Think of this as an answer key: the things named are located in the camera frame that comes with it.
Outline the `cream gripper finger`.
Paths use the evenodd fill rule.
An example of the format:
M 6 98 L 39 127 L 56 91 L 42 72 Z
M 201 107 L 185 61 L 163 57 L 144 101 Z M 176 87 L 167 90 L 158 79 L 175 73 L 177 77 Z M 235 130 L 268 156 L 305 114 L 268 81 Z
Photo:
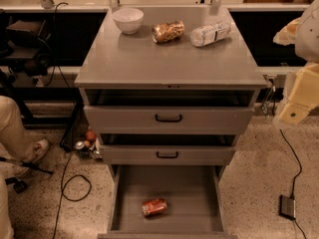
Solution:
M 298 29 L 300 18 L 290 21 L 273 37 L 273 42 L 278 45 L 288 46 L 293 45 L 298 39 Z
M 319 106 L 319 64 L 307 63 L 297 73 L 286 76 L 283 99 L 279 103 L 273 124 L 285 129 L 300 124 Z

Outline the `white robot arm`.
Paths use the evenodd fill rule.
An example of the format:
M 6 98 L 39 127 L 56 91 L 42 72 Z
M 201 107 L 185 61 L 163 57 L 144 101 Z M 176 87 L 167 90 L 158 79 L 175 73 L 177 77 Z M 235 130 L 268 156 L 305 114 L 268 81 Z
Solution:
M 286 77 L 284 98 L 273 119 L 277 128 L 289 128 L 300 124 L 319 106 L 319 0 L 277 32 L 273 42 L 294 44 L 295 54 L 306 61 L 296 74 Z

